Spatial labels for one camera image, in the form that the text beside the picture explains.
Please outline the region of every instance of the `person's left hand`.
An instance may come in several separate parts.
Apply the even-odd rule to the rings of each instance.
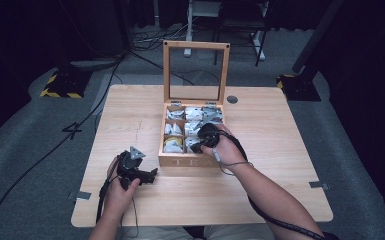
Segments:
[[[110,174],[111,169],[114,164],[117,163],[117,157],[114,158],[110,167],[108,168],[108,173]],[[105,195],[105,205],[104,211],[102,213],[103,218],[107,218],[110,220],[120,221],[124,212],[130,206],[132,202],[133,195],[136,192],[137,187],[139,186],[140,179],[137,178],[132,181],[129,188],[124,190],[121,187],[121,183],[119,178],[117,177],[117,166],[115,166],[115,170],[110,177],[110,180],[113,180],[108,187],[107,194]]]

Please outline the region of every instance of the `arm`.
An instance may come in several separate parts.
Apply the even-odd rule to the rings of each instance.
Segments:
[[[110,165],[110,169],[114,164],[117,164],[117,158],[114,158]],[[108,187],[107,194],[105,195],[104,211],[101,219],[96,224],[92,233],[89,236],[90,240],[99,239],[115,239],[117,235],[117,229],[121,221],[121,217],[124,212],[130,206],[133,195],[139,185],[139,179],[135,179],[125,191],[120,184],[117,173],[114,171],[111,178],[114,179]]]
[[[224,125],[217,125],[217,127],[231,134]],[[213,156],[211,148],[202,146],[201,149],[204,154]],[[304,206],[286,190],[249,164],[230,165],[246,162],[246,160],[229,139],[220,136],[216,150],[221,163],[238,178],[248,196],[259,209],[280,221],[300,226],[323,236],[322,231]],[[274,225],[269,221],[267,221],[267,224],[276,239],[310,239],[300,233]]]

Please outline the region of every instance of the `box lid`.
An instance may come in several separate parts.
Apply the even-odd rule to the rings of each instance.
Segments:
[[[185,58],[182,54],[185,49],[198,50],[201,57]],[[229,50],[229,43],[164,41],[164,102],[180,101],[182,104],[211,102],[222,105]],[[214,64],[216,51],[221,64],[220,62]],[[199,76],[195,77],[195,80],[189,80],[188,77],[181,76],[181,73]]]

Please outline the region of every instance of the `person's right hand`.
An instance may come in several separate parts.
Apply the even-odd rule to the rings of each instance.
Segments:
[[[223,131],[225,131],[228,134],[233,136],[233,134],[230,132],[230,130],[226,126],[224,126],[223,124],[216,124],[216,127],[219,130],[223,130]],[[230,167],[232,167],[232,166],[229,166],[231,164],[236,164],[239,162],[246,162],[246,160],[243,158],[241,152],[236,147],[236,145],[231,140],[229,140],[227,137],[225,137],[221,134],[220,134],[220,141],[217,144],[217,146],[215,147],[215,149],[217,150],[217,152],[220,156],[221,164],[229,170],[230,170]],[[209,147],[202,145],[201,150],[205,155],[214,157],[212,148],[209,148]]]

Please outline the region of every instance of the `controller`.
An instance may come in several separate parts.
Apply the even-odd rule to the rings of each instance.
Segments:
[[[200,141],[191,146],[194,153],[202,153],[201,146],[214,148],[220,141],[220,131],[213,123],[204,124],[198,131]]]
[[[142,163],[143,157],[145,157],[145,154],[134,147],[130,147],[130,152],[124,151],[117,156],[117,175],[120,177],[121,187],[123,187],[124,190],[127,190],[136,178],[140,179],[139,185],[154,182],[158,168],[155,168],[151,172],[139,170],[139,165]]]

